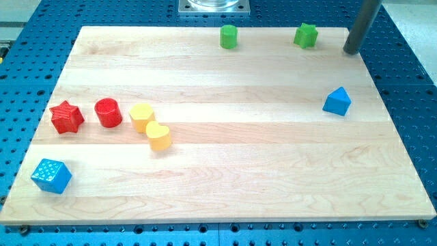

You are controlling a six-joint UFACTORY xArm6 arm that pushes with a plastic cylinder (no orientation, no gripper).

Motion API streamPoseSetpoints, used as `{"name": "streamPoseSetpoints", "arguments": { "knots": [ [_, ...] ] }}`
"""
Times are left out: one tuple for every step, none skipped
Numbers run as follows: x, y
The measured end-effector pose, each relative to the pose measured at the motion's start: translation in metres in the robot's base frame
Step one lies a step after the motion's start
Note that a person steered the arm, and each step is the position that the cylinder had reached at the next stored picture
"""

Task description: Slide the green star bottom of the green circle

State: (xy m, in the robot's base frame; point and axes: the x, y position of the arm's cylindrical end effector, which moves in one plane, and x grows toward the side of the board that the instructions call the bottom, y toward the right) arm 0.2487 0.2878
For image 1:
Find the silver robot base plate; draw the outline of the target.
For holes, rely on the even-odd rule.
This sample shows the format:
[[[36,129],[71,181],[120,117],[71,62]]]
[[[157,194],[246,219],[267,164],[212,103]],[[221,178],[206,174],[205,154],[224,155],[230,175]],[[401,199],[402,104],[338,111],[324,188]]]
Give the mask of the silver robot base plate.
[[[177,0],[180,16],[251,13],[249,0]]]

